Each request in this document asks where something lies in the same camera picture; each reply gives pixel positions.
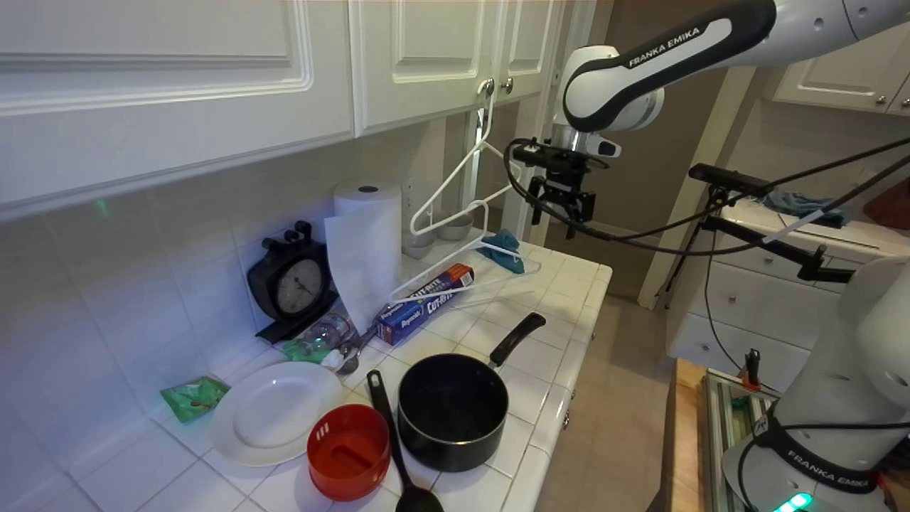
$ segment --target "white plate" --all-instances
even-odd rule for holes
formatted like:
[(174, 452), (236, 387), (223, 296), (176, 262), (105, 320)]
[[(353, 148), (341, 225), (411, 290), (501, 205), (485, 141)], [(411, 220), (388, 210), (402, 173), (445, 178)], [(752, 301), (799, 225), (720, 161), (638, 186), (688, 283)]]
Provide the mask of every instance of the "white plate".
[(232, 464), (269, 466), (306, 451), (311, 424), (341, 402), (338, 378), (314, 365), (265, 367), (220, 398), (211, 441)]

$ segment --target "black spoon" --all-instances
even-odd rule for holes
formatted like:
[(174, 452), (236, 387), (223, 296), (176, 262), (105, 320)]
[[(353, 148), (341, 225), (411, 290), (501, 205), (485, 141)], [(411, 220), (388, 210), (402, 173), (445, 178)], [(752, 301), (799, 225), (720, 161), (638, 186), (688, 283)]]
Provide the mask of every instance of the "black spoon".
[(393, 418), (393, 408), (388, 408), (388, 398), (387, 398), (387, 384), (380, 381), (378, 371), (365, 373), (365, 387), (368, 387), (373, 408), (387, 418), (388, 441), (393, 441), (393, 459), (394, 459), (394, 466), (398, 466), (398, 476), (400, 476), (400, 498), (398, 498), (394, 512), (442, 512), (438, 498), (428, 489), (415, 486), (410, 482), (410, 476), (405, 476), (405, 466), (402, 466), (402, 459), (400, 459), (400, 444), (398, 444), (398, 431), (394, 431), (394, 418)]

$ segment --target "black frying pan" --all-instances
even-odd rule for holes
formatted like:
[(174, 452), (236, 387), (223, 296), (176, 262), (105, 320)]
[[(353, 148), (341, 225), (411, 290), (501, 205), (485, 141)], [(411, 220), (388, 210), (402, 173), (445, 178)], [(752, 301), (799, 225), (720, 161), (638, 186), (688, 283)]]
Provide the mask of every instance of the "black frying pan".
[[(488, 357), (501, 367), (545, 320), (528, 313)], [(425, 466), (464, 474), (501, 444), (508, 414), (502, 378), (482, 361), (442, 354), (411, 365), (398, 387), (402, 448)]]

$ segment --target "alarm clock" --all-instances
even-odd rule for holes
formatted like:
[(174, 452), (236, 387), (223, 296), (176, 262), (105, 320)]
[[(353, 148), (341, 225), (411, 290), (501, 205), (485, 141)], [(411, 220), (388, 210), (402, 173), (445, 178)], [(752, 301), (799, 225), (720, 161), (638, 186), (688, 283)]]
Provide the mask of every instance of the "alarm clock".
[(246, 272), (246, 286), (265, 316), (256, 336), (287, 343), (329, 311), (338, 299), (329, 279), (326, 247), (311, 243), (311, 229), (294, 222), (284, 240), (260, 240), (265, 256)]

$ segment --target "red plastic cup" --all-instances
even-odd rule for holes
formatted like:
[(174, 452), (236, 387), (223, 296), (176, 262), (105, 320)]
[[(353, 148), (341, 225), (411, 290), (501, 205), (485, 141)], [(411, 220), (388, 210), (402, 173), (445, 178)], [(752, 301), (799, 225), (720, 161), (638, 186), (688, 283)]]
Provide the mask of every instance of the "red plastic cup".
[(306, 439), (309, 479), (333, 502), (368, 495), (388, 466), (387, 421), (361, 405), (329, 410)]

